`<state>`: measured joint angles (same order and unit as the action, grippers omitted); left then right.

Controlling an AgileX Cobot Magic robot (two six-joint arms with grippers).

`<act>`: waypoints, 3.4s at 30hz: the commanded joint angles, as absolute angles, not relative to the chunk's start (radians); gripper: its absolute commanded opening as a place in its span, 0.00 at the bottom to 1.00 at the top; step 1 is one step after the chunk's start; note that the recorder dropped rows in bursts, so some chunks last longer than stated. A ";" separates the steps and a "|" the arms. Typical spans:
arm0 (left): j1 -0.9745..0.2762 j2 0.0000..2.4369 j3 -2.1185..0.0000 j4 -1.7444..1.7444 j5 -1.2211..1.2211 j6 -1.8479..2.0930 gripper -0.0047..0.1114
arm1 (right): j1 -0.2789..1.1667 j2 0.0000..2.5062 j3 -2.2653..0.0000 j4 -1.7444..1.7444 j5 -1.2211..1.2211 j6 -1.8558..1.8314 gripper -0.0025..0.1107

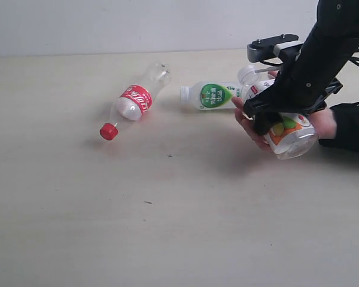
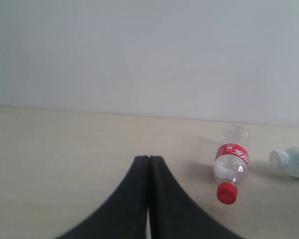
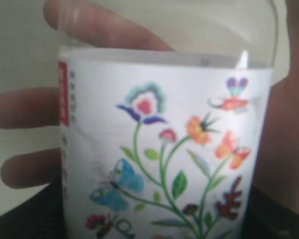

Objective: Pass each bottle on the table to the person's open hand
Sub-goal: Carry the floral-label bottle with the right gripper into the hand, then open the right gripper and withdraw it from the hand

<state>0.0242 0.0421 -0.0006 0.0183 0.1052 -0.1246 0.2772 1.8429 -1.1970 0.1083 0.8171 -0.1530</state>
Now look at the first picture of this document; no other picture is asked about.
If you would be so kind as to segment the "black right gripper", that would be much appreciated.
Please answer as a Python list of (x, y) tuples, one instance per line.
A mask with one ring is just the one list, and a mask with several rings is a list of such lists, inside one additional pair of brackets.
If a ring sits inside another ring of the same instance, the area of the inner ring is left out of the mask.
[(254, 119), (255, 133), (266, 135), (283, 122), (282, 113), (309, 115), (325, 108), (326, 98), (342, 86), (336, 79), (342, 68), (342, 59), (305, 53), (290, 56), (274, 84), (244, 103), (245, 113)]

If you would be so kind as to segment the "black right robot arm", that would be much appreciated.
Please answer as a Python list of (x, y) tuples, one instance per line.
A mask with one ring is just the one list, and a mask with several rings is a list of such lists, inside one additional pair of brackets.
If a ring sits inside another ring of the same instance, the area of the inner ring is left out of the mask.
[(258, 39), (247, 48), (251, 63), (281, 60), (275, 82), (244, 103), (255, 132), (263, 136), (282, 121), (282, 113), (320, 111), (342, 88), (336, 76), (359, 52), (359, 1), (319, 1), (317, 21), (304, 43), (286, 34)]

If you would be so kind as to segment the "black sleeved forearm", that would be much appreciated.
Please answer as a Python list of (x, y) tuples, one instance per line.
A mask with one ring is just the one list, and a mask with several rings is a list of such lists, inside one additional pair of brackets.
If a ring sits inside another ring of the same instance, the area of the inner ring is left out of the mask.
[(333, 139), (319, 139), (319, 144), (359, 153), (359, 102), (341, 103), (330, 109), (336, 122), (336, 135)]

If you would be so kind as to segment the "person's open right hand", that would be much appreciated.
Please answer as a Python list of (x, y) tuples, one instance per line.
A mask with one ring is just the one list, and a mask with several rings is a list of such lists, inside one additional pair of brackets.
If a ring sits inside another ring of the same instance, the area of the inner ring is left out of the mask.
[[(264, 137), (254, 131), (254, 122), (246, 117), (244, 104), (241, 98), (233, 97), (232, 103), (235, 106), (235, 119), (246, 131), (251, 140), (262, 150), (272, 152)], [(315, 112), (309, 117), (310, 123), (314, 126), (319, 139), (334, 139), (336, 136), (337, 123), (334, 113), (330, 108)]]

